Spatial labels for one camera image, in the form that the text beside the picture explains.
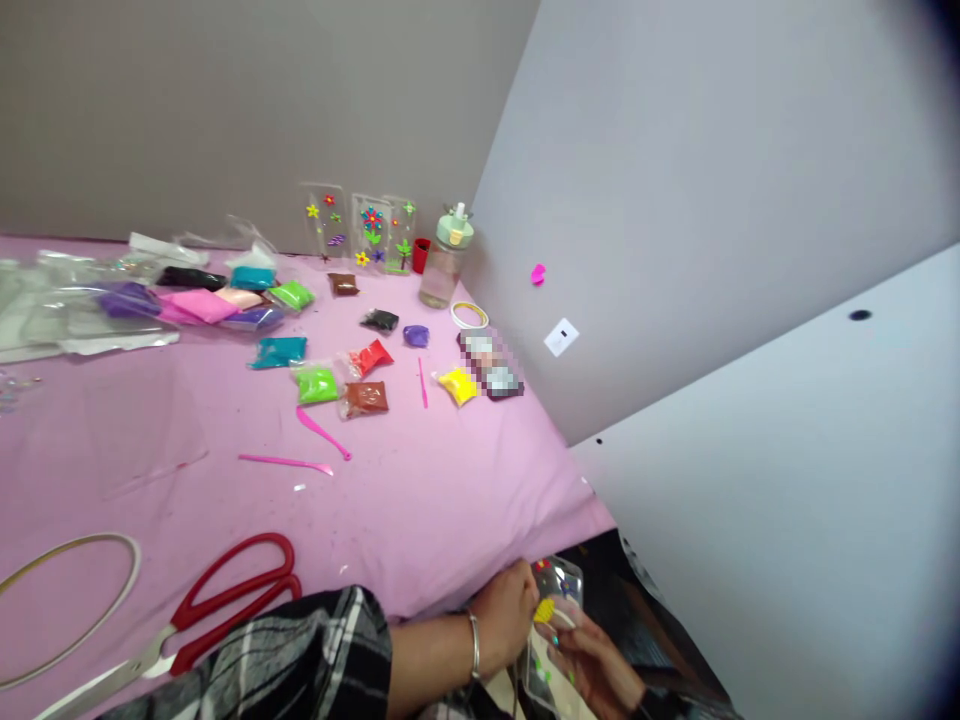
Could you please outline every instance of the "checkered sleeve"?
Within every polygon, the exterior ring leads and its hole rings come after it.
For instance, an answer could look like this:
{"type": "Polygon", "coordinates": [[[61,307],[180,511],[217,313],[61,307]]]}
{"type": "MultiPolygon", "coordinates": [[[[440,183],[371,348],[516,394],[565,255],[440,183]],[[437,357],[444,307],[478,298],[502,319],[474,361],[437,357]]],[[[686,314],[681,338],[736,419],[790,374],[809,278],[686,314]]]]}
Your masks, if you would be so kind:
{"type": "Polygon", "coordinates": [[[391,656],[373,593],[318,593],[239,625],[194,670],[101,717],[382,718],[391,656]]]}

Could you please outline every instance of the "electrical outlet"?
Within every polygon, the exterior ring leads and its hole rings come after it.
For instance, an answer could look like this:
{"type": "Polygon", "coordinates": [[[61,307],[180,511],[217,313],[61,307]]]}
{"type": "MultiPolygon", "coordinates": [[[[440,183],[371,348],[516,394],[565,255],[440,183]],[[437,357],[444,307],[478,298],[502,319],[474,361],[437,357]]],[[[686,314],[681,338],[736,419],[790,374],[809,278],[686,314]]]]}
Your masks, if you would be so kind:
{"type": "Polygon", "coordinates": [[[570,347],[570,343],[580,337],[577,329],[570,324],[570,321],[563,318],[557,323],[557,326],[544,339],[543,344],[550,348],[554,357],[560,357],[563,351],[570,347]]]}

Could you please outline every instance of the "pink tool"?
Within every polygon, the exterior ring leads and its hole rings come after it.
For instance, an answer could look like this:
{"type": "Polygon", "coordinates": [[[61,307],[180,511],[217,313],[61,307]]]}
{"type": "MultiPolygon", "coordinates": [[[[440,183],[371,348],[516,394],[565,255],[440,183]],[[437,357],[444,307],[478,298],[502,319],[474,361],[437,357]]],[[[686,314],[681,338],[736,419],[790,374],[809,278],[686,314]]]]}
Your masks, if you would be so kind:
{"type": "Polygon", "coordinates": [[[330,477],[333,477],[333,468],[329,465],[321,465],[320,463],[305,463],[302,460],[287,460],[286,458],[265,458],[259,455],[237,455],[237,457],[241,460],[253,460],[254,462],[272,462],[275,465],[313,468],[314,470],[325,472],[330,477]]]}
{"type": "Polygon", "coordinates": [[[319,425],[317,425],[317,424],[313,421],[313,418],[311,418],[309,415],[307,415],[307,413],[304,411],[304,409],[303,409],[302,407],[298,407],[298,408],[297,408],[297,419],[298,419],[301,423],[303,423],[304,426],[305,426],[308,430],[313,430],[317,435],[319,435],[320,437],[322,437],[324,440],[327,440],[327,441],[328,441],[331,445],[333,445],[337,450],[339,450],[341,453],[343,453],[343,459],[344,459],[344,460],[349,460],[350,458],[353,457],[353,455],[351,455],[350,452],[349,452],[343,445],[341,445],[340,443],[338,443],[336,440],[334,440],[334,439],[330,436],[330,433],[328,433],[328,432],[327,432],[326,430],[324,430],[322,427],[320,427],[319,425]]]}
{"type": "Polygon", "coordinates": [[[417,358],[420,363],[420,392],[423,393],[423,409],[427,409],[427,384],[423,381],[423,358],[417,358]]]}

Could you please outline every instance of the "tape roll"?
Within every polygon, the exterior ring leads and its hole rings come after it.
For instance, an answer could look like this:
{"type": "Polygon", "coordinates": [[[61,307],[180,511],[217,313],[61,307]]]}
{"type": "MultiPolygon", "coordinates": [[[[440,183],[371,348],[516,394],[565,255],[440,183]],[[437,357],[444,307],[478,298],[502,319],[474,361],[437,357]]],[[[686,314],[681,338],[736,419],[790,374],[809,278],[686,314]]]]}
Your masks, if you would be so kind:
{"type": "Polygon", "coordinates": [[[38,558],[34,558],[22,568],[13,573],[10,577],[5,579],[3,582],[0,582],[0,597],[9,590],[14,583],[20,580],[24,575],[29,573],[31,570],[36,570],[38,567],[43,565],[47,560],[55,558],[57,555],[67,552],[67,550],[72,550],[73,548],[80,547],[81,545],[89,545],[90,543],[102,542],[113,540],[116,542],[123,543],[127,546],[127,549],[130,550],[130,555],[132,557],[132,564],[130,566],[130,575],[127,577],[127,582],[124,584],[123,589],[120,591],[120,594],[117,595],[116,600],[113,601],[113,604],[107,608],[107,611],[100,616],[100,619],[97,620],[83,635],[81,635],[77,640],[72,642],[66,650],[61,652],[59,655],[54,657],[51,660],[35,667],[33,670],[29,670],[22,675],[17,677],[10,678],[9,680],[0,680],[0,690],[6,690],[7,688],[12,688],[21,683],[25,683],[27,680],[35,678],[41,673],[45,673],[47,670],[52,668],[54,665],[59,663],[61,660],[69,656],[74,650],[80,647],[87,638],[89,638],[93,633],[95,633],[101,625],[103,625],[107,618],[113,615],[114,611],[120,607],[120,603],[127,599],[127,595],[130,594],[130,590],[133,589],[133,584],[137,580],[137,576],[140,574],[140,546],[137,545],[137,541],[133,538],[123,535],[121,533],[96,533],[94,535],[85,535],[84,537],[77,538],[76,540],[71,540],[70,542],[65,542],[62,545],[57,545],[52,550],[48,550],[43,555],[38,558]]]}
{"type": "Polygon", "coordinates": [[[464,330],[482,330],[487,325],[490,324],[490,317],[478,306],[473,303],[468,302],[458,302],[450,306],[450,316],[453,318],[453,322],[457,327],[463,328],[464,330]],[[470,325],[469,323],[464,322],[457,316],[457,309],[465,307],[468,310],[473,310],[477,315],[480,316],[481,324],[480,325],[470,325]]]}

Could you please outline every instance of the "pink table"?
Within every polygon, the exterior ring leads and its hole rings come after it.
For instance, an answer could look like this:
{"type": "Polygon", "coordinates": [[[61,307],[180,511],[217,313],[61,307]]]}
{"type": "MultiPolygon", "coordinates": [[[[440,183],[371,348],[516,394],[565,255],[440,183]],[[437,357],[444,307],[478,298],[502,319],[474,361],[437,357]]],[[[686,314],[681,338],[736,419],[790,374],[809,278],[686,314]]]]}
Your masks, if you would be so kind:
{"type": "MultiPolygon", "coordinates": [[[[41,248],[87,256],[118,249],[0,237],[0,256],[28,259],[41,248]]],[[[215,258],[214,270],[222,259],[215,258]]],[[[389,616],[415,617],[456,607],[518,557],[533,560],[614,526],[529,387],[523,397],[501,403],[477,398],[458,410],[432,384],[430,407],[423,409],[417,357],[425,373],[446,370],[458,362],[459,349],[449,313],[417,300],[419,276],[361,277],[363,294],[335,299],[321,260],[291,263],[318,300],[274,335],[308,337],[308,358],[360,348],[378,337],[357,324],[373,307],[398,314],[401,326],[431,330],[427,350],[404,346],[399,329],[384,340],[396,363],[378,368],[370,379],[386,382],[388,414],[343,422],[333,404],[308,410],[353,452],[349,463],[297,421],[296,387],[286,369],[247,368],[255,343],[247,336],[211,338],[186,329],[180,344],[166,348],[5,366],[43,382],[25,398],[23,411],[0,418],[0,577],[54,545],[102,531],[134,537],[144,562],[126,602],[80,650],[0,693],[4,718],[32,717],[131,657],[166,624],[201,572],[250,535],[279,531],[291,539],[305,593],[359,583],[377,595],[389,616]],[[176,368],[209,452],[170,476],[104,501],[84,414],[85,388],[109,382],[134,357],[140,367],[155,362],[176,368]],[[325,462],[335,476],[244,462],[239,453],[325,462]]],[[[469,296],[460,288],[456,299],[469,296]]],[[[151,392],[156,390],[145,388],[143,397],[129,403],[142,407],[151,392]]],[[[274,563],[268,549],[244,554],[224,568],[212,590],[274,563]]],[[[119,548],[91,546],[48,563],[0,597],[0,676],[62,649],[106,607],[126,567],[119,548]]],[[[158,682],[140,681],[112,704],[158,682]]]]}

